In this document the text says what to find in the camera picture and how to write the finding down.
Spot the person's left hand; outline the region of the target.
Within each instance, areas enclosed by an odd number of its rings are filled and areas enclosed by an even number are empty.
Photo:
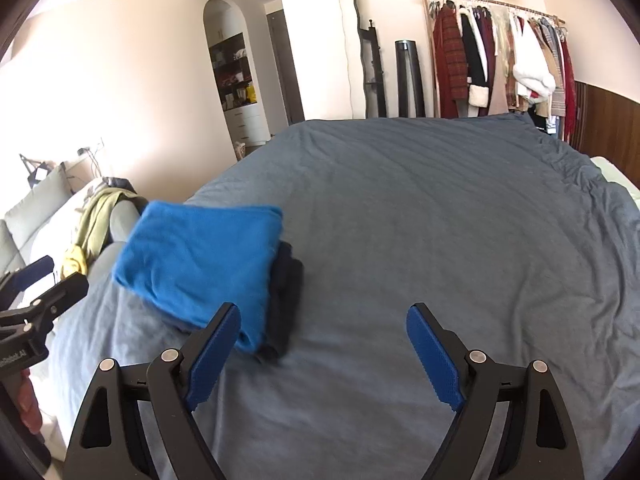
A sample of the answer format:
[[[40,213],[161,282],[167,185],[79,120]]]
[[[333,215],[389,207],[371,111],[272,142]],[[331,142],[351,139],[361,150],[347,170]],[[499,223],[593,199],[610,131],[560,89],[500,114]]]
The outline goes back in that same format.
[[[39,434],[42,427],[42,415],[34,386],[30,380],[30,371],[21,371],[20,388],[17,390],[16,402],[21,421],[31,434]]]

